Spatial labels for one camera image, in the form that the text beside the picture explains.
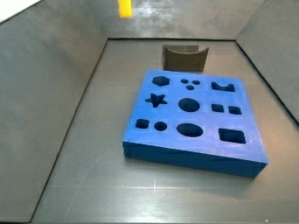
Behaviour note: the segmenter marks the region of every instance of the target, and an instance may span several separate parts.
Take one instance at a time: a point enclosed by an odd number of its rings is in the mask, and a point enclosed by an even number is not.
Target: shape sorter board
[[[242,80],[148,70],[123,146],[127,158],[254,178],[268,159]]]

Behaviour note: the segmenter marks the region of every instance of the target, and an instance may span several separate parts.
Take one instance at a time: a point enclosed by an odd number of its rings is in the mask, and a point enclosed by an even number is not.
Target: star-shaped hole
[[[160,104],[167,104],[167,101],[164,100],[164,94],[151,94],[151,98],[144,101],[151,102],[154,104],[154,108],[158,108]]]

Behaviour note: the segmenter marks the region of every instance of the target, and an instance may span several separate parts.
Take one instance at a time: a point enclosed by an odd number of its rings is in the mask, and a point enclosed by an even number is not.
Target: rectangular hole
[[[228,112],[230,112],[232,115],[242,115],[242,112],[240,112],[240,108],[239,108],[239,107],[228,106]]]
[[[220,104],[211,104],[211,110],[214,112],[220,112],[220,113],[224,112],[224,108],[223,108],[223,106]]]
[[[246,136],[242,130],[219,129],[219,140],[235,144],[246,144]]]
[[[148,120],[146,120],[146,119],[138,119],[136,122],[135,122],[135,126],[136,126],[139,129],[146,130],[146,129],[148,128],[148,123],[150,123]]]

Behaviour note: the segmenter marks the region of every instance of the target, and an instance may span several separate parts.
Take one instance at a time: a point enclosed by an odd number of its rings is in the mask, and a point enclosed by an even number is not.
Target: gray arch-shaped block
[[[210,48],[199,51],[198,45],[164,45],[163,70],[202,72]]]

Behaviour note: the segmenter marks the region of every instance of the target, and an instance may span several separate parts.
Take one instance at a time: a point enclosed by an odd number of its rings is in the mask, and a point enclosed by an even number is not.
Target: yellow object
[[[119,16],[131,18],[134,16],[132,0],[118,0]]]

